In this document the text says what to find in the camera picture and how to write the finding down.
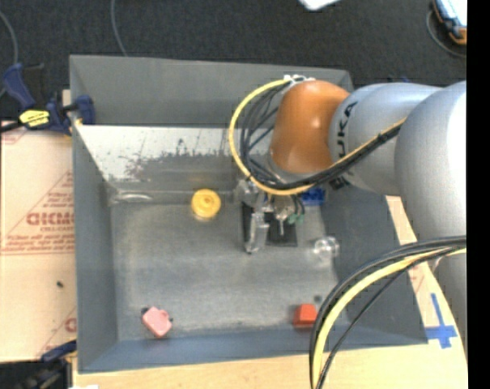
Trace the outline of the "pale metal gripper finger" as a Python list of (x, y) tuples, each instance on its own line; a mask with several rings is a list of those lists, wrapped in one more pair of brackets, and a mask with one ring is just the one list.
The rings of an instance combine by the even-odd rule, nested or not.
[(245, 241), (245, 251), (249, 254), (253, 254), (257, 251), (257, 247), (256, 247), (257, 227), (258, 227), (258, 215), (255, 212), (253, 212), (249, 218), (248, 238)]
[(266, 240), (268, 237), (270, 224), (266, 219), (264, 213), (258, 215), (257, 221), (257, 245), (258, 247), (264, 247), (266, 245)]

